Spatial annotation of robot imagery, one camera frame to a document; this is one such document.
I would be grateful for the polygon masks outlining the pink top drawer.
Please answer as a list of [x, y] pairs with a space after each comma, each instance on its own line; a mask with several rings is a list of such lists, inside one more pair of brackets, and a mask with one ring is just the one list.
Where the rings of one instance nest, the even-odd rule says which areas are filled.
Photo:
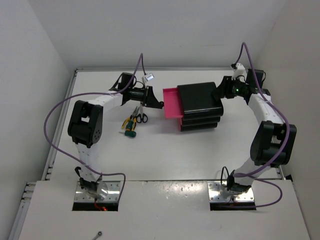
[[181, 119], [184, 116], [184, 110], [178, 88], [164, 88], [162, 92], [164, 116], [167, 119]]

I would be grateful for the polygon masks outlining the black drawer cabinet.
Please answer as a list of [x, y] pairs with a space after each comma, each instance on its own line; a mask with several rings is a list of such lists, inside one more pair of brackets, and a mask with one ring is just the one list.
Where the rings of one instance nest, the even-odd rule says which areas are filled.
[[177, 86], [183, 107], [183, 132], [214, 129], [224, 114], [222, 101], [212, 97], [214, 82]]

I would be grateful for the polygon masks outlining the green orange screwdriver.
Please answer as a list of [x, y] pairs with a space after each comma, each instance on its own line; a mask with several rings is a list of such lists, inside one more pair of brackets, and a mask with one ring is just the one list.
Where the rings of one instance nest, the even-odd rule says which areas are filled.
[[129, 120], [125, 126], [126, 131], [133, 131], [135, 129], [135, 122], [132, 120]]

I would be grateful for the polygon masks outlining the green stubby screwdriver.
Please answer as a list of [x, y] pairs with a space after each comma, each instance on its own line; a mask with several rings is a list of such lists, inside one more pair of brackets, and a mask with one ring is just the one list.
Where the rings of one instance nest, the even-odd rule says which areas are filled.
[[137, 136], [137, 133], [134, 130], [125, 130], [120, 131], [119, 133], [129, 138], [135, 138]]

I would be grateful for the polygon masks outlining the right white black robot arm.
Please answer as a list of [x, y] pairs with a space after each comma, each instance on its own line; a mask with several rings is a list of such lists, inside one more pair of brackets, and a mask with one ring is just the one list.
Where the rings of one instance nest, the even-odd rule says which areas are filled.
[[248, 160], [228, 175], [225, 185], [233, 193], [247, 192], [264, 172], [289, 162], [297, 128], [273, 105], [270, 92], [259, 82], [251, 85], [239, 77], [224, 76], [212, 96], [216, 100], [242, 97], [259, 124]]

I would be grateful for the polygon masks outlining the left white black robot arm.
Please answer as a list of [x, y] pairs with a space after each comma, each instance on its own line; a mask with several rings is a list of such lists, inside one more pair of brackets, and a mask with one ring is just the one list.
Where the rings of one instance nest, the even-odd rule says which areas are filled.
[[141, 80], [142, 87], [136, 87], [136, 77], [132, 73], [123, 72], [105, 95], [90, 101], [75, 102], [67, 133], [77, 147], [80, 161], [89, 170], [97, 160], [96, 148], [102, 137], [104, 114], [130, 100], [138, 101], [139, 105], [121, 126], [126, 137], [134, 138], [137, 135], [136, 125], [148, 121], [143, 108], [164, 107], [164, 102], [156, 99], [152, 86], [147, 85], [153, 78], [152, 73], [145, 74]]

